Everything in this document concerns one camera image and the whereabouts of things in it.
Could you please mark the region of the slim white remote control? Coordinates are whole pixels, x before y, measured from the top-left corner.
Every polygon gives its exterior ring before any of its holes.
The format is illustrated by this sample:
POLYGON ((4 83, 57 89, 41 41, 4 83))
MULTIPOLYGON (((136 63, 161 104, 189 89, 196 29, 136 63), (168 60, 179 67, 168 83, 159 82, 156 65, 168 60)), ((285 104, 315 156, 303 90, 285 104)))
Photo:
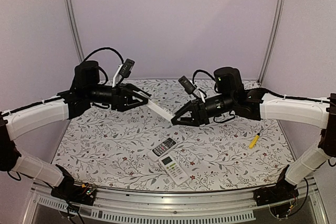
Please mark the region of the slim white remote control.
POLYGON ((154 111, 156 114, 161 116, 162 118, 166 119, 167 121, 171 122, 171 119, 173 119, 174 114, 165 109, 164 107, 158 105, 157 103, 153 102, 151 99, 148 99, 148 103, 146 105, 149 109, 154 111))

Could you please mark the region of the yellow pry tool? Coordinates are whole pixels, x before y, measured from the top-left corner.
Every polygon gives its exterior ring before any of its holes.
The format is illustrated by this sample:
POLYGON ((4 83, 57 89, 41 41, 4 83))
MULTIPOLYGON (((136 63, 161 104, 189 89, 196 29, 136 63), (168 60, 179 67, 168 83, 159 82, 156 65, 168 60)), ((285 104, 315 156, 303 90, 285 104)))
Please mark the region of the yellow pry tool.
POLYGON ((251 143, 250 143, 250 145, 249 145, 249 148, 250 148, 250 149, 252 149, 252 148, 255 147, 257 141, 259 140, 259 138, 260 138, 260 133, 258 133, 258 134, 254 137, 254 139, 251 141, 251 143))

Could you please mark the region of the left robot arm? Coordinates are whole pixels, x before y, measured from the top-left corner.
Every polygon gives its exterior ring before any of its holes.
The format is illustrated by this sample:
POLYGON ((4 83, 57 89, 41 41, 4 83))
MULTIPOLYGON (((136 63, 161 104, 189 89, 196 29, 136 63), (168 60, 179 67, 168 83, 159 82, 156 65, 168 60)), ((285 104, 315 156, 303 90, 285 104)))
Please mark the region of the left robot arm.
POLYGON ((69 90, 59 92, 50 99, 1 113, 1 171, 13 171, 41 180, 57 188, 67 200, 75 199, 78 188, 74 185, 74 178, 64 168, 19 151, 14 141, 45 125, 77 118, 92 105, 102 104, 114 111, 125 112, 148 103, 150 94, 132 84, 101 84, 101 72, 103 69, 97 61, 84 61, 75 67, 69 90))

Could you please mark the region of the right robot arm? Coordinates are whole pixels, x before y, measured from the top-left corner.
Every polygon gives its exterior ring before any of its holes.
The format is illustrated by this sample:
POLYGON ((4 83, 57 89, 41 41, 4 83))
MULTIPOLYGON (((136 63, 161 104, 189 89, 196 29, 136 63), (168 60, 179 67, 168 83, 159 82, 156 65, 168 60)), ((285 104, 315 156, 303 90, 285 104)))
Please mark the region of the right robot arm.
POLYGON ((335 157, 335 94, 327 98, 281 95, 265 88, 246 90, 236 68, 214 71, 216 96, 195 99, 181 107, 171 119, 174 125, 200 126, 225 112, 250 120, 283 120, 320 128, 321 139, 294 163, 284 168, 271 190, 276 201, 284 200, 292 189, 323 163, 335 157))

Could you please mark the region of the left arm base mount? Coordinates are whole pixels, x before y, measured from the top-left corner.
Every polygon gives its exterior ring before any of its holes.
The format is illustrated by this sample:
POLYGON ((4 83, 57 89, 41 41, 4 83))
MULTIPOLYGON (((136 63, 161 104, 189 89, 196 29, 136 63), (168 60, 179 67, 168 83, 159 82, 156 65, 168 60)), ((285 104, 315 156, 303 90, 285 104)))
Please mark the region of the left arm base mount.
POLYGON ((93 205, 96 194, 97 187, 88 183, 75 185, 73 182, 65 182, 51 190, 53 197, 87 206, 93 205))

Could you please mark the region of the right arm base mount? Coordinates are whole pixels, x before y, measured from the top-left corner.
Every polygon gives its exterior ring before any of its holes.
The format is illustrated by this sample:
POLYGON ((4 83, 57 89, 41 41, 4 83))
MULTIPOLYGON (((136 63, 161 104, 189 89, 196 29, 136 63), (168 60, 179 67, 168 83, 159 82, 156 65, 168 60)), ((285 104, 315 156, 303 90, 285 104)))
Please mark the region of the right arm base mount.
POLYGON ((253 198, 257 206, 268 205, 270 213, 278 219, 289 217, 298 196, 296 187, 284 185, 260 187, 253 191, 253 198))

